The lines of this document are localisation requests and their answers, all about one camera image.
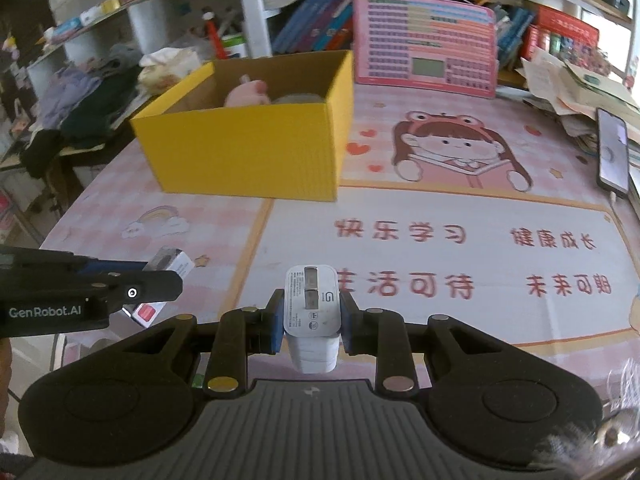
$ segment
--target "plastic bag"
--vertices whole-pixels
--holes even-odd
[[[190,48],[162,48],[140,60],[143,69],[138,81],[151,95],[160,95],[200,65],[198,55]]]

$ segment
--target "purple clothing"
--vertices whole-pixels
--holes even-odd
[[[99,77],[87,75],[76,67],[58,70],[40,100],[39,119],[44,129],[59,129],[71,111],[101,82]]]

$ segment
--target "heart drawing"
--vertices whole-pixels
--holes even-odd
[[[371,150],[371,146],[368,144],[358,144],[357,142],[350,142],[347,144],[347,151],[351,155],[364,155]]]

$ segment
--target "smartphone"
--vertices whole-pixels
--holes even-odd
[[[617,195],[629,193],[629,146],[626,123],[598,108],[598,185]]]

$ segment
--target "table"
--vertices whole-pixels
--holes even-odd
[[[289,267],[326,263],[360,308],[397,310],[411,322],[450,314],[603,395],[609,372],[640,355],[629,322],[638,218],[626,201],[611,209],[596,160],[548,117],[507,99],[356,85],[341,171],[335,203],[165,194],[134,141],[43,248],[147,260],[161,246],[180,247],[196,268],[158,321],[188,312],[209,322],[264,305]],[[65,362],[138,330],[118,313],[107,330],[69,334]],[[419,356],[416,364],[428,384]],[[251,356],[249,371],[299,376],[286,352]],[[324,377],[373,373],[373,358],[341,353]]]

